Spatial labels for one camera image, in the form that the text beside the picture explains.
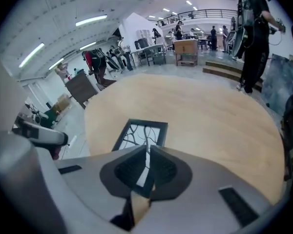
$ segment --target ceiling light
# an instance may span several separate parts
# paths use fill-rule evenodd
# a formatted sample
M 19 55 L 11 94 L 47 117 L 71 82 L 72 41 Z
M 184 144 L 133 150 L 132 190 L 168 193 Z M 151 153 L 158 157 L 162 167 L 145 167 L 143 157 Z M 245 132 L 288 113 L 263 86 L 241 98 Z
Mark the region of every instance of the ceiling light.
M 76 26 L 80 26 L 85 23 L 89 23 L 89 22 L 93 22 L 93 21 L 97 21 L 97 20 L 101 20 L 101 19 L 105 19 L 105 18 L 107 18 L 107 15 L 103 15 L 103 16 L 99 16 L 99 17 L 95 17 L 95 18 L 89 18 L 89 19 L 77 22 Z
M 95 41 L 95 42 L 93 42 L 93 43 L 90 43 L 90 44 L 88 44 L 88 45 L 86 45 L 86 46 L 84 46 L 84 47 L 81 47 L 79 50 L 82 50 L 82 49 L 85 49 L 85 48 L 87 48 L 87 47 L 90 47 L 91 45 L 94 45 L 94 44 L 96 44 L 97 42 Z
M 63 61 L 64 58 L 61 58 L 60 60 L 58 60 L 56 63 L 54 63 L 51 67 L 49 67 L 49 70 L 54 68 L 56 65 L 58 65 L 61 61 Z
M 35 48 L 19 65 L 19 68 L 22 68 L 28 61 L 31 59 L 42 47 L 44 46 L 43 43 L 40 43 L 37 48 Z

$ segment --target railing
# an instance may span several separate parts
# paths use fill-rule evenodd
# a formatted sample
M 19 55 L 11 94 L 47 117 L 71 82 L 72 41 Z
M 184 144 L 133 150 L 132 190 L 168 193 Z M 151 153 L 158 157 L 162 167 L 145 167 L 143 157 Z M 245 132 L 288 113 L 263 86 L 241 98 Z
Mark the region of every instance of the railing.
M 178 15 L 172 15 L 170 17 L 164 18 L 162 20 L 157 21 L 157 25 L 159 27 L 177 23 L 178 21 L 185 21 L 190 19 L 198 19 L 198 18 L 227 18 L 231 19 L 232 17 L 237 17 L 236 10 L 222 10 L 222 9 L 210 9 L 210 10 L 193 10 L 184 13 L 180 13 Z

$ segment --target wooden step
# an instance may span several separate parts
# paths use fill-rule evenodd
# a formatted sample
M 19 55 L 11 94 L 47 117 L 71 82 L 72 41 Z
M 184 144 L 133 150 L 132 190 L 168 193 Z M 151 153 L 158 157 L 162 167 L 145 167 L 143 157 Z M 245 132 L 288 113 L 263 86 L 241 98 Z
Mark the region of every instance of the wooden step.
M 221 76 L 224 78 L 228 78 L 231 80 L 235 80 L 237 82 L 240 81 L 240 77 L 241 74 L 234 72 L 234 71 L 230 71 L 230 70 L 226 70 L 223 68 L 216 68 L 216 67 L 211 67 L 211 66 L 206 66 L 203 68 L 203 73 L 208 73 L 208 74 L 212 74 L 212 75 L 216 75 L 216 76 Z M 258 81 L 255 86 L 254 89 L 258 90 L 259 92 L 262 91 L 262 82 Z
M 216 67 L 216 68 L 232 71 L 232 72 L 235 72 L 235 73 L 238 73 L 238 74 L 242 74 L 242 69 L 235 68 L 235 67 L 232 67 L 232 66 L 220 63 L 220 62 L 206 61 L 206 66 Z

